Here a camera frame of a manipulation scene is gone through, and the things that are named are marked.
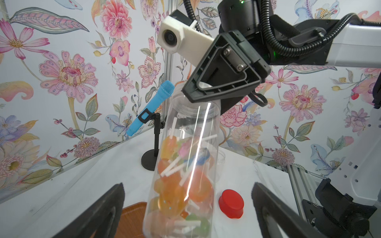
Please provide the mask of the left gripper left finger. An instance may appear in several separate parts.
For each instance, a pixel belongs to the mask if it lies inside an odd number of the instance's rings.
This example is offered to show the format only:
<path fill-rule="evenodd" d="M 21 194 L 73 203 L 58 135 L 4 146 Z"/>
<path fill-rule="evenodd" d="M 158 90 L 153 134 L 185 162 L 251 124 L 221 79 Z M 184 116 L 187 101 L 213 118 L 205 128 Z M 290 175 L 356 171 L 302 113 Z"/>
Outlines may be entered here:
<path fill-rule="evenodd" d="M 54 235 L 55 238 L 113 238 L 119 225 L 125 191 L 122 183 L 112 186 L 80 216 Z"/>

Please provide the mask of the brown wooden tray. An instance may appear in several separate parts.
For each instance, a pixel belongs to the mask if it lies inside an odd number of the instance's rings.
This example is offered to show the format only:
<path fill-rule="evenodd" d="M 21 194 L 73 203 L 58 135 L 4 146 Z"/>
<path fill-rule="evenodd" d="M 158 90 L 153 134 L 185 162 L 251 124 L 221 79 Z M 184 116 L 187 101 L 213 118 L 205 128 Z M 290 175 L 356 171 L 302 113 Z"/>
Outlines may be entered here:
<path fill-rule="evenodd" d="M 122 210 L 115 238 L 144 238 L 142 226 L 146 206 L 146 202 L 139 202 Z"/>

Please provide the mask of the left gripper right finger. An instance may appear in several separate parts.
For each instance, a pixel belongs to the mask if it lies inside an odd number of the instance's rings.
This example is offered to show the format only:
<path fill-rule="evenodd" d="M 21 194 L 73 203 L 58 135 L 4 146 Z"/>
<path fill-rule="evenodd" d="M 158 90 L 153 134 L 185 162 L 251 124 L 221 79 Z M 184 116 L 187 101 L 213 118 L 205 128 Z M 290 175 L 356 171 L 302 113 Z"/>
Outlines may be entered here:
<path fill-rule="evenodd" d="M 323 238 L 265 185 L 256 182 L 251 197 L 264 238 Z"/>

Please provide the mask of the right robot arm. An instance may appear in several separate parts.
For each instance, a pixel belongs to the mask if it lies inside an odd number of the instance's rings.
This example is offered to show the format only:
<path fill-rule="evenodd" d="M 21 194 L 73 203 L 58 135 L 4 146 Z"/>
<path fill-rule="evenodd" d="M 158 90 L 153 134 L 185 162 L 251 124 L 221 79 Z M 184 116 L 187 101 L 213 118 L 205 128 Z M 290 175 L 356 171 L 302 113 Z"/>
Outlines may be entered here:
<path fill-rule="evenodd" d="M 272 65 L 340 66 L 380 68 L 381 45 L 372 36 L 381 24 L 361 19 L 354 13 L 340 20 L 309 19 L 289 25 L 272 11 L 270 1 L 222 1 L 216 38 L 203 36 L 196 26 L 189 28 L 179 53 L 196 64 L 196 70 L 182 92 L 192 103 L 220 100 L 226 113 L 244 97 L 259 106 L 267 98 L 256 92 Z M 311 146 L 312 162 L 326 176 L 316 191 L 320 204 L 338 199 L 360 206 L 374 206 L 381 189 L 381 80 L 372 79 L 367 89 L 373 110 L 369 117 L 354 116 L 362 123 L 362 140 L 343 160 L 328 162 L 328 152 Z"/>

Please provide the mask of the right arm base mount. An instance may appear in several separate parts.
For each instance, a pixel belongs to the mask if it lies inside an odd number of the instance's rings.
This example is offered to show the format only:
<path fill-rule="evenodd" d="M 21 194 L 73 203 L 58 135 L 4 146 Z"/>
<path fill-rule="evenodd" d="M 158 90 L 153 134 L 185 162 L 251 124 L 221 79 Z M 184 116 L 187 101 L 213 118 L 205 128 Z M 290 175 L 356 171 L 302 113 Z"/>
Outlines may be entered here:
<path fill-rule="evenodd" d="M 353 202 L 348 194 L 341 194 L 329 178 L 322 180 L 315 196 L 320 205 L 302 201 L 307 222 L 328 238 L 359 238 L 370 230 L 370 217 L 376 206 Z"/>

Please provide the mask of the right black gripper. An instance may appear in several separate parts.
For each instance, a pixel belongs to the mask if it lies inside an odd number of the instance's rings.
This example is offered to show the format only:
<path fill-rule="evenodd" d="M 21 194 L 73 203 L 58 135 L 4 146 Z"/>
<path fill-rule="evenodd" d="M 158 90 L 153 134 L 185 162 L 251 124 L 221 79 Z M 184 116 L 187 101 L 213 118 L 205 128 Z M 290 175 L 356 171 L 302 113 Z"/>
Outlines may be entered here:
<path fill-rule="evenodd" d="M 261 107 L 268 104 L 265 96 L 254 93 L 262 82 L 262 57 L 270 59 L 262 36 L 261 2 L 225 0 L 218 5 L 220 34 L 182 89 L 190 102 L 221 100 L 221 113 L 246 95 Z M 269 7 L 273 30 L 286 38 L 297 36 L 295 27 L 273 14 L 271 1 Z"/>

